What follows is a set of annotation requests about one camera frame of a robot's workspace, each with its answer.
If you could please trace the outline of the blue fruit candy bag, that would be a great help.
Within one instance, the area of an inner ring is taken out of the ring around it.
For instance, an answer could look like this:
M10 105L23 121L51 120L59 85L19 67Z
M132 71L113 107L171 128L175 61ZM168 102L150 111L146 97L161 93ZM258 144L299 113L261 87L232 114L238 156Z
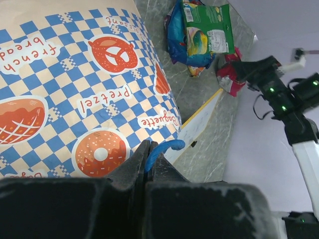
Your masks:
M177 0L174 7L164 18L164 30L167 43L167 52L173 63L179 62L191 67L204 67L208 69L215 55L207 53L204 55L187 55L187 40L184 27L184 19L181 8L182 1Z

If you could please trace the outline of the red sweet chilli packet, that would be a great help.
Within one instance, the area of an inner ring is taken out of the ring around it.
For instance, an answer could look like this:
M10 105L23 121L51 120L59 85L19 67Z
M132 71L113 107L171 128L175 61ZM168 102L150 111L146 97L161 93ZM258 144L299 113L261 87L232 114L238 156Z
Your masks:
M241 62L242 54L238 47L235 53L223 54L219 57L216 71L219 86L233 97L246 85L245 81L239 80L232 62Z

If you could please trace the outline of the green snack packet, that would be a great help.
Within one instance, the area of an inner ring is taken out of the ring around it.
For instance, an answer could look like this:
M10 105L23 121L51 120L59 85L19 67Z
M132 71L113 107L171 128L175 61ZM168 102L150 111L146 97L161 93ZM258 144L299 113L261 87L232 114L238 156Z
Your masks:
M235 53L230 6L209 6L183 1L181 10L188 56Z

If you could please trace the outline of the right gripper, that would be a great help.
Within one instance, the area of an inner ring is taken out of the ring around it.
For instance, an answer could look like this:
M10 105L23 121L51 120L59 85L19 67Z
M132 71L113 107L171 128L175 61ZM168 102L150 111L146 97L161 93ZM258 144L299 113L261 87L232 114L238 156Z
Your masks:
M295 107L295 99L280 79L277 71L281 65L274 56L258 61L231 62L237 80L239 82L247 81L251 88L262 93L263 98L273 109L275 119L283 118Z

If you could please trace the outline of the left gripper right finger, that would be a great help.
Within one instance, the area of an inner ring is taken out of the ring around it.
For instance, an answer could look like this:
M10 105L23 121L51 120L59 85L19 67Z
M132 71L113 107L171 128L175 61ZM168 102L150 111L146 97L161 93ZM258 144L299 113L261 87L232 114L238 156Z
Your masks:
M148 239L277 239L269 204L253 185L192 183L163 154L146 176Z

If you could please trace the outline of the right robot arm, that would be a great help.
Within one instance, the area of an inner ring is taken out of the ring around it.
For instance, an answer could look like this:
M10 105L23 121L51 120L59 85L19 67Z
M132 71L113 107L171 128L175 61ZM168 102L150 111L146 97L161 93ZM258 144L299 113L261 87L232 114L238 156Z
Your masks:
M299 70L306 64L306 55L318 51L296 49L291 63L282 65L274 56L255 62L236 61L231 65L240 81L272 108L273 119L284 124L289 145L298 161L313 212L291 212L283 217L289 239L317 239L319 237L319 129L316 123L304 116L319 105L319 75L290 80L284 84L281 77Z

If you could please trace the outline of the blue checkered paper bag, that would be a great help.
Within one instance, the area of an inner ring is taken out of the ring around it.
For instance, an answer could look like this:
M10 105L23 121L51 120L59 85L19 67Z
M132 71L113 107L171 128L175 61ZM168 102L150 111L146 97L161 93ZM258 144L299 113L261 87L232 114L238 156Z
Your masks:
M180 129L132 0L1 1L1 177L102 177Z

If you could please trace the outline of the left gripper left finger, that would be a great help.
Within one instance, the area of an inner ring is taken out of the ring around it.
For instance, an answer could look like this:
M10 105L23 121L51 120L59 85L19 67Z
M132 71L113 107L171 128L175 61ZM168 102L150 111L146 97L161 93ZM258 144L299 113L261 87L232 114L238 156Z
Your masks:
M0 182L3 239L137 239L141 234L143 141L104 177L4 178Z

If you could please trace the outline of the orange snack box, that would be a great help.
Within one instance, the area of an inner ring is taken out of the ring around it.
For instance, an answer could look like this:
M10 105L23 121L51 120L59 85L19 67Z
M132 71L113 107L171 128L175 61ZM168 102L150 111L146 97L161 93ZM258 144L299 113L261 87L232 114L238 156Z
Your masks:
M205 67L188 66L188 70L192 77L199 77L200 74L205 70Z

